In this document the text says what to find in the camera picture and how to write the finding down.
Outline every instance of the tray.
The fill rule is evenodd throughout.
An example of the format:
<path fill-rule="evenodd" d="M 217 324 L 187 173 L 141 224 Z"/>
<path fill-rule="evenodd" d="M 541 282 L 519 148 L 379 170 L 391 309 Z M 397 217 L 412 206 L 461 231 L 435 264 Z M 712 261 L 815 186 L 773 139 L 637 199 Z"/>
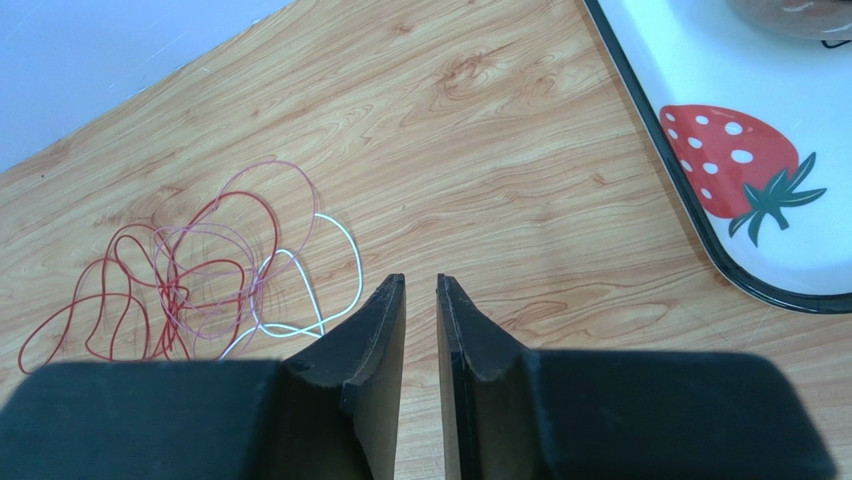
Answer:
<path fill-rule="evenodd" d="M 783 308 L 852 312 L 852 44 L 724 0 L 585 1 L 722 274 Z"/>

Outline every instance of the black tray rim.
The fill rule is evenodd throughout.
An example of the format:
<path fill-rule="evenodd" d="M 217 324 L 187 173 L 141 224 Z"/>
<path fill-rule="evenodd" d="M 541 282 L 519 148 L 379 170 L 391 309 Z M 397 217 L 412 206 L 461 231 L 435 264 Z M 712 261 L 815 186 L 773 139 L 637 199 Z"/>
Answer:
<path fill-rule="evenodd" d="M 686 174 L 681 171 L 671 145 L 663 133 L 663 129 L 657 120 L 654 108 L 645 96 L 639 79 L 633 72 L 630 62 L 618 38 L 615 36 L 609 21 L 600 6 L 599 0 L 584 0 L 586 8 L 597 27 L 598 33 L 603 39 L 604 46 L 609 51 L 610 57 L 615 64 L 616 70 L 621 75 L 627 92 L 633 99 L 633 104 L 638 110 L 639 117 L 645 124 L 645 130 L 651 137 L 651 142 L 657 149 L 663 166 L 677 191 L 680 201 L 686 209 L 692 226 L 698 234 L 698 238 L 707 252 L 710 260 L 732 284 L 747 294 L 766 302 L 770 305 L 787 310 L 814 314 L 843 314 L 852 312 L 852 292 L 836 295 L 808 295 L 790 292 L 774 287 L 763 280 L 748 273 L 743 267 L 728 255 L 719 241 L 719 237 L 710 225 L 707 214 L 698 202 L 695 192 L 689 186 Z"/>

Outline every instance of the wood grain pattern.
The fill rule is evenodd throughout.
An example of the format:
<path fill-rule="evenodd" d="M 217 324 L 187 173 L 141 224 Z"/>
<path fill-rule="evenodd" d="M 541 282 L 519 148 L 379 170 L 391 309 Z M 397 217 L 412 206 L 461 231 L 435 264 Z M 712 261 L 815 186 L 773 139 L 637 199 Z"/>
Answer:
<path fill-rule="evenodd" d="M 351 228 L 368 290 L 407 276 L 399 478 L 443 476 L 439 272 L 529 346 L 765 355 L 849 470 L 850 317 L 782 311 L 731 286 L 632 108 L 579 0 L 299 0 L 0 175 L 2 397 L 22 380 L 21 341 L 118 226 L 186 221 L 238 169 L 277 156 Z M 246 182 L 286 212 L 292 245 L 304 187 L 285 174 Z M 268 241 L 262 216 L 237 215 Z M 305 253 L 329 310 L 354 289 L 335 235 L 320 228 Z M 281 278 L 270 311 L 307 319 L 299 283 Z M 83 356 L 83 331 L 62 358 Z M 306 342 L 258 340 L 250 355 Z"/>

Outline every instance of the white string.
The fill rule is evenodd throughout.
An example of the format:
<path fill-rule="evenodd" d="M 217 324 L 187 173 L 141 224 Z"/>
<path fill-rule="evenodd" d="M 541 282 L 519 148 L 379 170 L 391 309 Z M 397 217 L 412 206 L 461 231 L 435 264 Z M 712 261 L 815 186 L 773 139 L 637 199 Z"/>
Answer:
<path fill-rule="evenodd" d="M 358 290 L 355 292 L 355 298 L 352 299 L 352 303 L 350 303 L 348 307 L 341 310 L 340 312 L 335 313 L 334 315 L 331 315 L 329 317 L 322 318 L 322 313 L 320 312 L 319 304 L 317 303 L 316 294 L 314 293 L 313 287 L 311 287 L 311 281 L 308 278 L 308 274 L 307 274 L 307 272 L 305 272 L 304 267 L 302 267 L 302 264 L 299 262 L 299 259 L 294 258 L 293 253 L 290 252 L 287 249 L 284 249 L 284 248 L 278 249 L 278 250 L 275 251 L 275 255 L 279 255 L 279 254 L 282 254 L 282 253 L 288 255 L 291 259 L 293 259 L 293 263 L 296 265 L 296 268 L 299 269 L 299 274 L 302 275 L 302 280 L 305 283 L 305 289 L 308 291 L 308 297 L 311 299 L 311 305 L 314 308 L 314 315 L 316 316 L 316 319 L 317 319 L 316 323 L 314 323 L 313 325 L 308 325 L 307 327 L 302 327 L 302 328 L 294 327 L 292 325 L 287 325 L 285 323 L 263 323 L 263 321 L 260 319 L 260 317 L 257 314 L 257 308 L 256 308 L 255 301 L 254 301 L 255 296 L 252 295 L 251 297 L 249 297 L 249 303 L 250 303 L 250 306 L 251 306 L 252 317 L 254 317 L 255 326 L 249 328 L 248 330 L 246 330 L 245 332 L 240 334 L 240 336 L 237 337 L 236 340 L 234 340 L 224 352 L 222 352 L 222 355 L 219 356 L 219 360 L 222 360 L 226 356 L 228 356 L 228 354 L 231 352 L 231 350 L 233 350 L 234 347 L 237 346 L 245 337 L 253 334 L 257 330 L 260 330 L 263 333 L 265 333 L 268 336 L 273 337 L 273 338 L 288 338 L 288 337 L 293 337 L 293 336 L 296 336 L 296 335 L 308 335 L 308 336 L 311 336 L 311 337 L 314 337 L 314 338 L 320 338 L 323 335 L 325 335 L 325 324 L 326 323 L 328 323 L 328 322 L 330 322 L 330 321 L 332 321 L 336 318 L 340 318 L 343 315 L 346 315 L 347 313 L 352 311 L 353 308 L 355 308 L 355 305 L 358 304 L 358 300 L 361 299 L 361 293 L 364 290 L 364 272 L 361 269 L 361 255 L 358 253 L 358 247 L 355 245 L 355 240 L 352 238 L 352 235 L 349 234 L 349 232 L 346 230 L 346 228 L 343 225 L 341 225 L 340 222 L 338 222 L 337 220 L 329 217 L 328 215 L 324 215 L 322 213 L 316 213 L 315 216 L 317 216 L 318 218 L 322 218 L 323 220 L 328 220 L 329 222 L 333 223 L 334 226 L 339 228 L 340 231 L 343 232 L 343 235 L 346 237 L 346 240 L 349 241 L 349 245 L 352 247 L 352 251 L 355 253 L 355 268 L 358 269 Z M 258 269 L 258 273 L 257 273 L 258 275 L 263 274 L 263 271 L 269 265 L 269 262 L 271 260 L 272 260 L 272 255 L 266 257 L 266 260 L 264 260 L 263 263 L 260 264 L 260 268 Z M 319 329 L 319 331 L 320 331 L 319 334 L 311 331 L 315 328 Z M 286 333 L 275 333 L 272 330 L 284 330 Z"/>

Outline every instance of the red strawberry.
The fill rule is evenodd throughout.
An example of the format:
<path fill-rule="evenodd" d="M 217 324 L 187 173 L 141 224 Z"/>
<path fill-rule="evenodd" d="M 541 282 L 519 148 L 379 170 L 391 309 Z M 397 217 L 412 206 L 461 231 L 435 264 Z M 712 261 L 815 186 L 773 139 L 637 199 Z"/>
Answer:
<path fill-rule="evenodd" d="M 813 169 L 816 153 L 799 165 L 796 147 L 750 115 L 706 105 L 669 105 L 660 110 L 660 125 L 701 206 L 732 219 L 731 237 L 751 220 L 748 234 L 757 246 L 766 215 L 785 230 L 790 224 L 782 207 L 807 205 L 826 191 L 795 192 Z"/>

